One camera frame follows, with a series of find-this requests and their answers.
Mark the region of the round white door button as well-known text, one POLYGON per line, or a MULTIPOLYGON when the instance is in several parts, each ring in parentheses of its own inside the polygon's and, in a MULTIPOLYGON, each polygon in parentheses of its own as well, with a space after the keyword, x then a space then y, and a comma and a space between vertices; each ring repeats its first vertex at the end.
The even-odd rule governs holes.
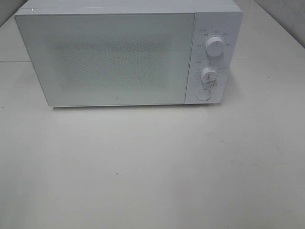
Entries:
POLYGON ((199 101, 208 101, 210 98, 211 98, 211 91, 208 90, 208 89, 203 89, 203 90, 200 90, 196 97, 199 101))

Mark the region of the upper white power knob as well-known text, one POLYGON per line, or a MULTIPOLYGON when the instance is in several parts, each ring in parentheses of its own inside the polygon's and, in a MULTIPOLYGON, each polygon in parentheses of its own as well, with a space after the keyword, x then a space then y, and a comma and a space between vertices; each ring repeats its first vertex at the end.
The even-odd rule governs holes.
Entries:
POLYGON ((205 41, 205 50, 211 57, 217 57, 224 52, 225 40, 221 35, 215 34, 205 41))

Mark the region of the white microwave oven body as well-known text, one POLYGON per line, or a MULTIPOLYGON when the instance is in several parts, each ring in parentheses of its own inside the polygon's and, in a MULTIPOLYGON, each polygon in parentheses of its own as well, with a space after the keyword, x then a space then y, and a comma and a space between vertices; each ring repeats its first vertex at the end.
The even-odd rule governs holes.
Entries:
POLYGON ((29 0, 16 12, 15 18, 18 15, 164 13, 195 15, 185 101, 182 104, 220 103, 243 18, 243 12, 232 0, 29 0), (225 47, 221 55, 211 57, 205 50, 205 41, 215 34, 224 38, 225 47), (215 83, 201 82, 200 73, 206 67, 217 71, 215 83), (199 101, 196 97, 203 89, 212 93, 208 101, 199 101))

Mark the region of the white timer knob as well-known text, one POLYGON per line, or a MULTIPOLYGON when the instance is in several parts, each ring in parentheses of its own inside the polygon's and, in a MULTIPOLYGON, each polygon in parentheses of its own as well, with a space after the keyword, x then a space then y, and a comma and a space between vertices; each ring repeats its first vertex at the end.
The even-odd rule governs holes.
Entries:
POLYGON ((203 84, 212 84, 217 81, 218 73, 212 67, 204 68, 200 73, 201 82, 203 84))

